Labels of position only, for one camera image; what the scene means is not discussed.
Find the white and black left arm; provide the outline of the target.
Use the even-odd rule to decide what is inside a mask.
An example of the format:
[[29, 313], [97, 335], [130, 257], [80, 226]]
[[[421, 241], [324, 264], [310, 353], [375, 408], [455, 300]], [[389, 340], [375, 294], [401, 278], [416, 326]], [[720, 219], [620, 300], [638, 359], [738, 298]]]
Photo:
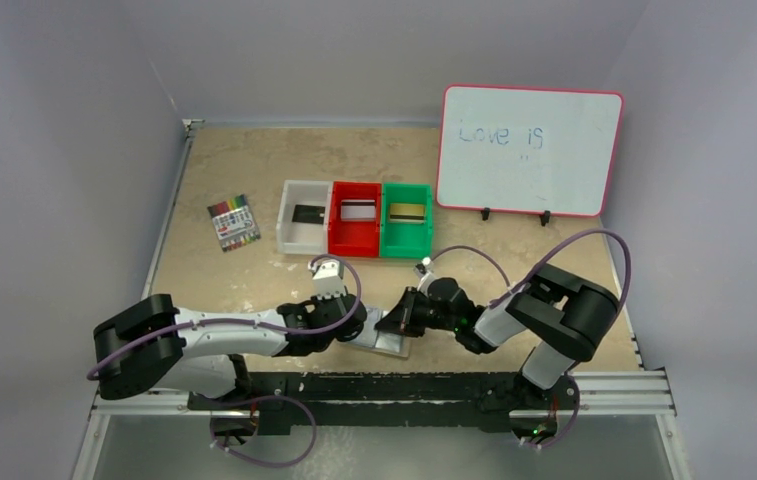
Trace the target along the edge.
[[193, 311], [155, 294], [94, 329], [97, 363], [87, 377], [105, 400], [156, 388], [221, 398], [248, 388], [245, 356], [323, 352], [335, 341], [356, 339], [366, 320], [366, 307], [352, 294], [249, 314]]

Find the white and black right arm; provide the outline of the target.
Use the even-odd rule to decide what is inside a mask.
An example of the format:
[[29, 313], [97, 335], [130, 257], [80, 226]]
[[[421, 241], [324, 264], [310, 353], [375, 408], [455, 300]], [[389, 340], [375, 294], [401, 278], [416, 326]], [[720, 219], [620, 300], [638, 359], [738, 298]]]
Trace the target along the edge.
[[475, 304], [451, 277], [428, 268], [416, 287], [405, 289], [376, 329], [421, 337], [428, 329], [450, 331], [464, 348], [488, 354], [530, 331], [540, 343], [519, 370], [522, 386], [552, 389], [574, 365], [590, 361], [609, 332], [621, 301], [607, 288], [551, 264], [496, 306]]

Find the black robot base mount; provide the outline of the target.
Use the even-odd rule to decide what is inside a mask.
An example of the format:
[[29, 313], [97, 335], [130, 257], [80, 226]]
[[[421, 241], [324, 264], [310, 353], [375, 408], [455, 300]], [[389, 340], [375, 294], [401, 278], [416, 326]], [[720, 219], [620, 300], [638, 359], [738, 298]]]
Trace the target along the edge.
[[551, 437], [557, 416], [573, 411], [580, 391], [564, 375], [540, 391], [519, 373], [254, 372], [248, 388], [221, 398], [191, 394], [214, 412], [252, 414], [262, 435], [294, 426], [465, 427], [518, 437]]

